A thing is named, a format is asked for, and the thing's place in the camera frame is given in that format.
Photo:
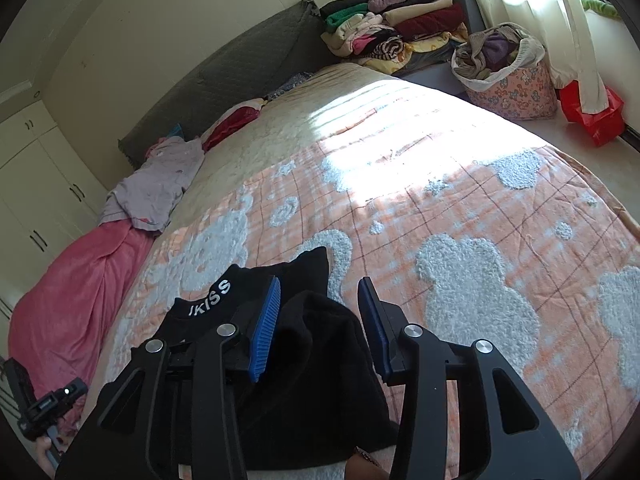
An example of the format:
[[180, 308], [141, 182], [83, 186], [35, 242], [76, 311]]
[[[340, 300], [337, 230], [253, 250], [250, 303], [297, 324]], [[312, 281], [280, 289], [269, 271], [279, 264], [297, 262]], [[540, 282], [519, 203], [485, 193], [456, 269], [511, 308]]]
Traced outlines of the left hand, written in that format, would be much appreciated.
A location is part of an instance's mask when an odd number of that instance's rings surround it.
[[52, 441], [51, 438], [47, 434], [45, 434], [44, 436], [39, 437], [36, 440], [36, 462], [50, 479], [53, 479], [55, 476], [55, 469], [48, 456], [48, 453], [53, 448], [53, 443], [55, 442], [60, 447], [60, 451], [64, 453], [68, 449], [72, 441], [73, 436], [71, 436], [70, 434], [58, 434], [54, 441]]

